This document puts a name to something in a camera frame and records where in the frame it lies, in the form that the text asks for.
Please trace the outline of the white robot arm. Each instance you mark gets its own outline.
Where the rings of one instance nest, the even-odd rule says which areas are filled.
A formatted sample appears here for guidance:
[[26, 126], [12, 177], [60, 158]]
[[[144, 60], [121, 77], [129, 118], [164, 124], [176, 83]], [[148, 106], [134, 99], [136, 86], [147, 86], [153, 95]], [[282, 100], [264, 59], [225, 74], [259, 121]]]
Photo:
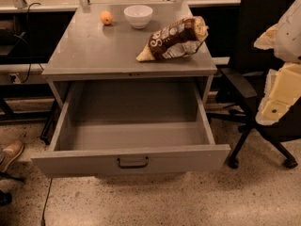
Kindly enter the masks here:
[[301, 98], [301, 0], [295, 0], [279, 21], [256, 39], [254, 46], [273, 49], [275, 57], [284, 62], [278, 71], [269, 70], [256, 115], [258, 124], [272, 125]]

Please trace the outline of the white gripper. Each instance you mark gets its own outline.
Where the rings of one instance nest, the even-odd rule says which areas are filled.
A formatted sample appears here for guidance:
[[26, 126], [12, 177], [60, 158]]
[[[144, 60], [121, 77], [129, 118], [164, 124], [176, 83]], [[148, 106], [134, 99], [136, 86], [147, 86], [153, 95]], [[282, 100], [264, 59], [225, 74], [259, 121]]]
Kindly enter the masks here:
[[[269, 27], [254, 42], [261, 50], [276, 47], [277, 24]], [[272, 125], [289, 111], [301, 97], [301, 65], [286, 62], [278, 71], [270, 70], [266, 76], [264, 96], [261, 99], [256, 122]]]

